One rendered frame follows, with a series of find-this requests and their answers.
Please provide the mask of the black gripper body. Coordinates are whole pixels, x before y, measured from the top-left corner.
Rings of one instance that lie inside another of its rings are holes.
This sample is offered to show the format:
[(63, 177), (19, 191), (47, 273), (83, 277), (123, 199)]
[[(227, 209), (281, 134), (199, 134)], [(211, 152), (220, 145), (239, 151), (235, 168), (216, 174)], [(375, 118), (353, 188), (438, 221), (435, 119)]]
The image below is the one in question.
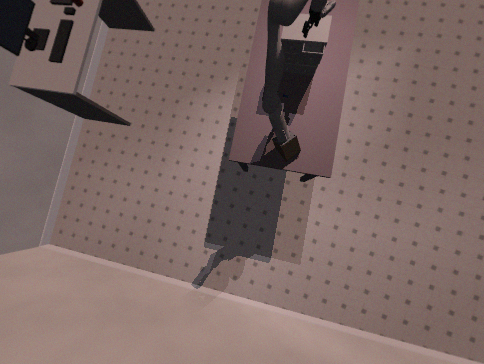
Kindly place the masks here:
[(309, 9), (309, 15), (310, 15), (309, 19), (311, 19), (310, 24), (313, 23), (315, 18), (318, 19), (318, 17), (320, 17), (320, 13), (321, 13), (321, 11), (320, 12), (314, 12), (310, 7), (310, 9)]

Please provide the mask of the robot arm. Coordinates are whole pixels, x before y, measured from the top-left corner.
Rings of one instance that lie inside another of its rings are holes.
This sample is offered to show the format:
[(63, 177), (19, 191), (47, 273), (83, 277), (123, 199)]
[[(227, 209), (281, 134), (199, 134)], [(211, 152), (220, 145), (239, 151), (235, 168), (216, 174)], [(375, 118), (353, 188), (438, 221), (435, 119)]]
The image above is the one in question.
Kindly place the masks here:
[[(283, 115), (283, 108), (278, 96), (281, 83), (285, 54), (280, 39), (280, 25), (290, 26), (298, 17), (308, 0), (270, 0), (268, 6), (268, 42), (265, 68), (265, 92), (263, 110), (269, 114), (269, 120), (278, 142), (285, 142), (290, 133)], [(320, 12), (324, 18), (336, 5), (336, 1), (312, 0), (311, 9)]]

